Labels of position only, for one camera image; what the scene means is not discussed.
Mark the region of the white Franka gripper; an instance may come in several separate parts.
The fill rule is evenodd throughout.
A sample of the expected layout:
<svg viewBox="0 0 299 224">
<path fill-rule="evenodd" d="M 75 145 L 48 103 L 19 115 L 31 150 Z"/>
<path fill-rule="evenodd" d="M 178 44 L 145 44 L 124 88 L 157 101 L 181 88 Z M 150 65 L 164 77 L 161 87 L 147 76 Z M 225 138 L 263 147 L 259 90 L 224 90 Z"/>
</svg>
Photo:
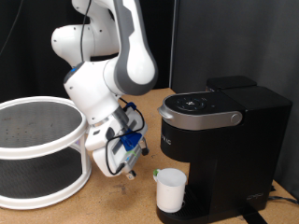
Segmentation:
<svg viewBox="0 0 299 224">
<path fill-rule="evenodd" d="M 139 156 L 150 152 L 144 137 L 148 126 L 137 108 L 119 107 L 107 118 L 90 127 L 85 147 L 107 177 L 126 175 L 134 180 Z"/>
</svg>

